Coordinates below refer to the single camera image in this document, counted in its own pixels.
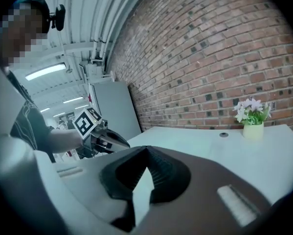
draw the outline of brick wall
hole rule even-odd
[[[250,96],[293,129],[293,33],[270,0],[142,0],[109,68],[142,130],[241,128],[232,107]]]

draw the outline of fluorescent light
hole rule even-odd
[[[49,108],[46,108],[44,110],[41,110],[40,112],[42,113],[42,112],[47,111],[47,110],[49,110]]]
[[[54,117],[57,117],[57,116],[59,116],[59,115],[62,115],[62,114],[65,114],[65,112],[62,112],[62,113],[57,114],[57,115],[54,115],[53,118],[54,118]]]
[[[76,110],[76,109],[79,109],[79,108],[82,108],[82,107],[86,107],[86,106],[89,106],[89,105],[86,104],[86,105],[79,106],[79,107],[75,108],[75,110]]]
[[[64,70],[64,69],[66,69],[66,65],[64,63],[60,63],[60,64],[56,64],[56,65],[53,65],[50,67],[43,68],[42,70],[35,71],[32,74],[27,75],[25,78],[26,78],[26,80],[30,81],[34,78],[39,77],[39,76],[43,76],[43,75],[49,74],[51,72],[60,71],[60,70]]]
[[[81,96],[81,97],[77,97],[77,98],[74,98],[74,99],[70,99],[70,100],[65,101],[63,103],[66,104],[66,103],[69,103],[69,102],[72,102],[72,101],[75,101],[75,100],[79,100],[79,99],[83,99],[83,97]]]

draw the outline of potted plant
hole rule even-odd
[[[244,125],[243,136],[250,140],[260,140],[264,134],[264,121],[271,117],[271,107],[266,103],[264,106],[260,100],[238,102],[234,107],[238,114],[235,116],[239,123]]]

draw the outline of white tabletop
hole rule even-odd
[[[220,137],[222,132],[228,137]],[[272,204],[293,189],[293,131],[287,125],[265,127],[264,138],[257,142],[246,140],[242,130],[153,127],[128,143],[216,161],[256,187]]]

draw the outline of flower pot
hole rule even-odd
[[[259,125],[244,125],[243,136],[246,139],[257,141],[261,140],[264,135],[264,123]]]

